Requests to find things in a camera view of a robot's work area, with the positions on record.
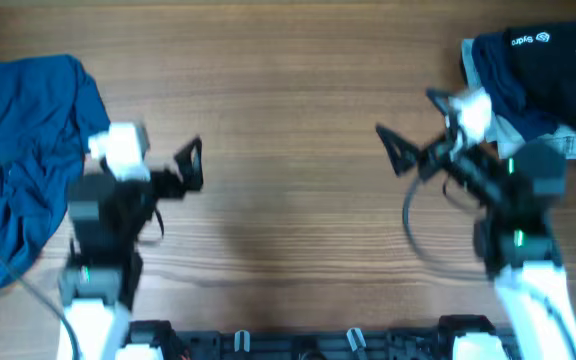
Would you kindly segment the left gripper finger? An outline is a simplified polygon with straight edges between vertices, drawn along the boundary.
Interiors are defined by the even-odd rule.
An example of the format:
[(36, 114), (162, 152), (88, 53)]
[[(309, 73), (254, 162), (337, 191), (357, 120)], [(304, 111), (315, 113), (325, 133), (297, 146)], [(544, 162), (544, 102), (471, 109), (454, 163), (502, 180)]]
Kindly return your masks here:
[(188, 191), (198, 192), (203, 188), (202, 146), (201, 138), (196, 136), (174, 155), (182, 184)]
[(88, 138), (89, 154), (92, 159), (101, 160), (106, 156), (109, 147), (108, 131), (99, 132)]

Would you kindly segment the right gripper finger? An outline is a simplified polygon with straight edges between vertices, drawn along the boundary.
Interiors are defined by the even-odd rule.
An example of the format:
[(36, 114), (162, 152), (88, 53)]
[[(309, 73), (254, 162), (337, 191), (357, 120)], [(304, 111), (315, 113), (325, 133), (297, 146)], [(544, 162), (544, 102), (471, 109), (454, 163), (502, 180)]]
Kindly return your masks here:
[(402, 176), (416, 165), (420, 154), (416, 145), (381, 124), (377, 124), (375, 130), (384, 145), (391, 167), (397, 177)]
[(436, 88), (428, 88), (426, 90), (426, 97), (443, 116), (450, 117), (456, 114), (450, 102), (453, 98), (452, 93)]

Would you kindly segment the blue t-shirt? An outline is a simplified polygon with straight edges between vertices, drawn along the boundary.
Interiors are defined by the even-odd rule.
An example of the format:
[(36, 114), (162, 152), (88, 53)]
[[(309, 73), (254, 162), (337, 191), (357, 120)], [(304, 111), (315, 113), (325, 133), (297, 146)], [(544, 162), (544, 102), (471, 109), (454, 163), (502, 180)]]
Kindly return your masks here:
[(94, 78), (71, 55), (0, 62), (0, 290), (59, 228), (88, 138), (110, 126)]

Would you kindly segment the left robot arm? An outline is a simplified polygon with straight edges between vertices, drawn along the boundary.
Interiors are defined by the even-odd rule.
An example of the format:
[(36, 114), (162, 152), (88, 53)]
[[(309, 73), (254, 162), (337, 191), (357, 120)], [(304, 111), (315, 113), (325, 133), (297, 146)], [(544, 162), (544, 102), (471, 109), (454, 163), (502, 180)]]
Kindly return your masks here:
[(175, 170), (150, 169), (147, 138), (136, 133), (91, 140), (100, 170), (68, 189), (74, 237), (58, 278), (64, 318), (60, 359), (187, 359), (190, 354), (167, 321), (135, 321), (133, 305), (143, 271), (138, 251), (144, 226), (161, 218), (161, 200), (181, 200), (202, 189), (202, 140), (173, 157)]

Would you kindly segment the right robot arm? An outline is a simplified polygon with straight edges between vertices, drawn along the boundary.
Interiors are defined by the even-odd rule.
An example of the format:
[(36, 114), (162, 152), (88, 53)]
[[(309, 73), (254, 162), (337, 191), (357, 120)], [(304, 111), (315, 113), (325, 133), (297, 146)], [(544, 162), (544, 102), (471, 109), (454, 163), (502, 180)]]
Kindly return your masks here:
[(576, 359), (576, 317), (550, 217), (565, 193), (565, 158), (543, 142), (529, 143), (506, 160), (484, 150), (492, 122), (492, 100), (484, 88), (428, 89), (426, 96), (445, 120), (436, 139), (417, 146), (383, 125), (375, 128), (395, 174), (417, 172), (402, 207), (403, 227), (410, 226), (417, 188), (446, 172), (485, 210), (474, 224), (474, 251), (507, 314), (520, 356)]

